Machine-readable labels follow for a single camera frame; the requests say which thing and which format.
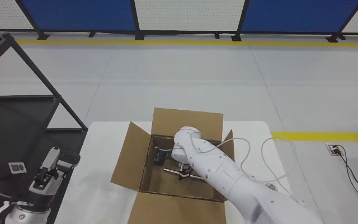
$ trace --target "white cable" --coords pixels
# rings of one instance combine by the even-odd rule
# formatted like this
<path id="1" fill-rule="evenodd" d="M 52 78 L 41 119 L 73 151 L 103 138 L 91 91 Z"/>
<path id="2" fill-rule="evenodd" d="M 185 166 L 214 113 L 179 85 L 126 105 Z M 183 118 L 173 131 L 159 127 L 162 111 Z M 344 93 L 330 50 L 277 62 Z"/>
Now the white cable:
<path id="1" fill-rule="evenodd" d="M 201 132 L 192 132 L 192 133 L 190 134 L 191 144 L 192 144 L 192 146 L 195 148 L 195 145 L 194 145 L 194 142 L 193 142 L 192 136 L 191 136 L 191 135 L 194 134 L 194 133 L 200 134 L 200 137 L 201 137 L 202 134 L 201 134 Z M 214 149 L 216 149 L 216 148 L 222 146 L 223 144 L 225 144 L 225 143 L 227 143 L 227 142 L 229 142 L 229 141 L 232 141 L 232 140 L 234 140 L 234 139 L 243 140 L 243 141 L 247 142 L 247 144 L 248 144 L 248 151 L 247 151 L 247 154 L 246 154 L 245 158 L 244 158 L 243 161 L 240 163 L 240 168 L 241 168 L 242 172 L 243 172 L 246 176 L 248 176 L 249 178 L 251 178 L 252 176 L 251 176 L 251 175 L 248 175 L 248 174 L 244 171 L 244 169 L 243 169 L 243 164 L 245 163 L 246 159 L 248 158 L 248 156 L 249 156 L 249 154 L 250 154 L 250 152 L 251 152 L 250 142 L 249 142 L 248 140 L 244 139 L 244 138 L 230 138 L 230 139 L 227 139 L 226 141 L 224 141 L 224 142 L 218 144 L 217 146 L 215 146 L 214 148 L 212 148 L 212 149 L 210 149 L 210 150 L 208 150 L 208 151 L 205 151 L 205 152 L 200 152 L 200 153 L 211 152 L 212 150 L 214 150 Z M 292 166 L 292 168 L 291 168 L 291 170 L 290 170 L 289 172 L 285 173 L 284 175 L 282 175 L 282 176 L 280 176 L 280 177 L 277 177 L 276 174 L 273 172 L 273 170 L 270 168 L 270 166 L 267 164 L 267 162 L 266 162 L 266 160 L 265 160 L 265 158 L 264 158 L 264 156 L 263 156 L 263 146 L 265 145 L 265 143 L 266 143 L 268 140 L 271 140 L 271 139 L 283 139 L 283 140 L 286 140 L 287 142 L 290 142 L 290 144 L 291 144 L 291 149 L 292 149 L 293 152 L 296 154 L 296 147 L 293 145 L 293 142 L 290 141 L 290 140 L 288 140 L 288 139 L 286 139 L 286 138 L 283 138 L 283 137 L 270 137 L 270 138 L 264 140 L 264 142 L 261 144 L 261 157 L 262 157 L 262 160 L 263 160 L 263 162 L 265 163 L 266 167 L 267 167 L 268 170 L 273 174 L 273 176 L 275 177 L 275 179 L 273 179 L 273 180 L 256 180 L 256 179 L 255 179 L 254 181 L 260 182 L 260 183 L 269 183 L 269 182 L 275 182 L 275 181 L 276 181 L 276 182 L 279 183 L 279 185 L 280 185 L 290 196 L 292 196 L 292 194 L 282 185 L 282 183 L 280 182 L 280 180 L 281 180 L 282 178 L 287 177 L 288 175 L 290 175 L 290 174 L 293 172 L 293 170 L 294 170 L 295 167 L 296 167 L 297 161 L 296 161 L 296 159 L 294 160 L 294 164 L 293 164 L 293 166 Z"/>
<path id="2" fill-rule="evenodd" d="M 192 132 L 192 133 L 190 133 L 191 144 L 192 144 L 192 146 L 193 146 L 194 148 L 196 148 L 195 145 L 194 145 L 194 142 L 193 142 L 193 140 L 192 140 L 192 136 L 191 136 L 191 135 L 194 134 L 194 133 L 200 134 L 200 138 L 201 138 L 201 136 L 202 136 L 202 133 L 201 133 L 201 132 Z M 200 153 L 208 153 L 208 152 L 211 152 L 212 150 L 214 150 L 214 149 L 216 149 L 216 148 L 219 148 L 219 147 L 222 146 L 223 144 L 225 144 L 225 143 L 227 143 L 227 142 L 230 142 L 230 141 L 232 141 L 232 140 L 234 140 L 234 139 L 239 139 L 239 140 L 243 140 L 243 141 L 247 142 L 247 144 L 248 144 L 248 153 L 250 153 L 250 149 L 251 149 L 250 143 L 249 143 L 248 140 L 246 140 L 246 139 L 244 139 L 244 138 L 230 138 L 230 139 L 227 139 L 227 140 L 225 140 L 224 142 L 222 142 L 222 143 L 218 144 L 217 146 L 215 146 L 214 148 L 212 148 L 212 149 L 210 149 L 210 150 L 208 150 L 208 151 L 205 151 L 205 152 L 200 152 Z"/>
<path id="3" fill-rule="evenodd" d="M 266 140 L 262 143 L 262 145 L 261 145 L 261 157 L 262 157 L 262 160 L 263 160 L 263 162 L 265 163 L 266 167 L 267 167 L 268 170 L 273 174 L 273 176 L 275 177 L 275 179 L 274 179 L 274 180 L 269 180 L 269 181 L 266 181 L 266 180 L 261 180 L 261 181 L 260 181 L 260 180 L 255 180 L 255 181 L 261 182 L 261 183 L 268 183 L 268 182 L 274 182 L 274 181 L 276 181 L 276 182 L 279 183 L 279 185 L 280 185 L 290 196 L 292 196 L 292 194 L 282 185 L 282 183 L 280 182 L 280 179 L 285 178 L 285 177 L 287 177 L 288 175 L 291 174 L 291 172 L 295 169 L 295 165 L 296 165 L 297 161 L 296 161 L 296 159 L 294 160 L 294 164 L 293 164 L 293 166 L 292 166 L 292 169 L 291 169 L 289 172 L 287 172 L 286 174 L 284 174 L 284 175 L 282 175 L 282 176 L 280 176 L 280 177 L 278 178 L 278 177 L 276 176 L 276 174 L 273 172 L 273 170 L 270 168 L 270 166 L 267 164 L 267 162 L 266 162 L 266 160 L 265 160 L 265 158 L 264 158 L 264 156 L 263 156 L 263 146 L 265 145 L 265 143 L 266 143 L 268 140 L 271 140 L 271 139 L 284 139 L 284 140 L 286 140 L 287 142 L 290 142 L 290 144 L 291 144 L 291 149 L 293 150 L 294 153 L 296 153 L 296 147 L 293 145 L 292 141 L 290 141 L 290 140 L 288 140 L 288 139 L 286 139 L 286 138 L 283 138 L 283 137 L 271 137 L 271 138 L 266 139 Z M 245 159 L 244 159 L 244 160 L 241 162 L 241 164 L 240 164 L 240 168 L 241 168 L 241 170 L 243 171 L 243 173 L 245 173 L 245 174 L 246 174 L 246 172 L 242 169 L 242 165 L 243 165 L 243 163 L 245 162 L 246 158 L 248 157 L 248 154 L 249 154 L 249 152 L 247 153 Z"/>

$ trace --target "cardboard box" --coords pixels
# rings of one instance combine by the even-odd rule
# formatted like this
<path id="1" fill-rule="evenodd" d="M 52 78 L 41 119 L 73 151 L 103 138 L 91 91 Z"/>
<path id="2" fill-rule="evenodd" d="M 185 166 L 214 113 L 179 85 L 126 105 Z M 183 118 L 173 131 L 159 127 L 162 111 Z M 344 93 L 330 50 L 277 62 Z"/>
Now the cardboard box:
<path id="1" fill-rule="evenodd" d="M 152 132 L 130 123 L 111 182 L 138 191 L 129 224 L 134 223 L 226 223 L 223 196 L 203 180 L 178 179 L 163 168 L 179 170 L 178 162 L 153 163 L 155 146 L 173 148 L 173 136 L 183 126 L 202 132 L 203 138 L 222 142 L 223 114 L 198 111 L 154 109 Z M 232 131 L 226 139 L 233 138 Z M 234 159 L 234 144 L 221 148 Z"/>

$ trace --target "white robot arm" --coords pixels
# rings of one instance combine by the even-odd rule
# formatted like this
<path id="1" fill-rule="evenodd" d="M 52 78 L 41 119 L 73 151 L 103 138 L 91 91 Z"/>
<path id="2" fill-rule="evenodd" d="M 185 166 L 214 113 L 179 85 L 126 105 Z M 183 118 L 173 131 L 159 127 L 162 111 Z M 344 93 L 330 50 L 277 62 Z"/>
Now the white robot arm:
<path id="1" fill-rule="evenodd" d="M 172 158 L 189 164 L 241 213 L 245 224 L 323 223 L 300 201 L 250 180 L 224 152 L 201 139 L 199 130 L 183 127 L 174 137 Z"/>

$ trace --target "black metal rack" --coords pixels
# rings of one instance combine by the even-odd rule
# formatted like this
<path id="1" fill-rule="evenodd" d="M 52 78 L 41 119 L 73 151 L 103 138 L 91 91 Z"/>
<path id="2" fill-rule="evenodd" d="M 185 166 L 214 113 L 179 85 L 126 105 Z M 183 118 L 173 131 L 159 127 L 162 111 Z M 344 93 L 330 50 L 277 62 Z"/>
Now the black metal rack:
<path id="1" fill-rule="evenodd" d="M 0 202 L 9 200 L 4 195 L 14 201 L 26 201 L 29 186 L 49 150 L 58 147 L 79 153 L 88 130 L 15 39 L 10 34 L 3 34 L 0 36 L 0 56 L 9 48 L 17 52 L 52 95 L 0 96 Z M 80 128 L 48 128 L 60 104 Z M 12 175 L 9 162 L 23 162 L 27 173 Z M 48 223 L 55 221 L 71 175 L 72 172 L 63 180 L 53 200 Z"/>

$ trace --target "yellow tape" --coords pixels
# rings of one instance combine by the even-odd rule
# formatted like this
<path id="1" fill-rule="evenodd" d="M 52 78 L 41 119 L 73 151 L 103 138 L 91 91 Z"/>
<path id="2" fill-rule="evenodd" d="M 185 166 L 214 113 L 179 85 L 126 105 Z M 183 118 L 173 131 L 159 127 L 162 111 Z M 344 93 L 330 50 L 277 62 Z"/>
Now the yellow tape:
<path id="1" fill-rule="evenodd" d="M 357 132 L 271 132 L 273 137 L 305 142 L 358 142 Z"/>
<path id="2" fill-rule="evenodd" d="M 237 45 L 237 46 L 325 46 L 356 48 L 358 43 L 275 42 L 275 41 L 207 41 L 207 40 L 25 40 L 20 44 L 48 45 Z"/>

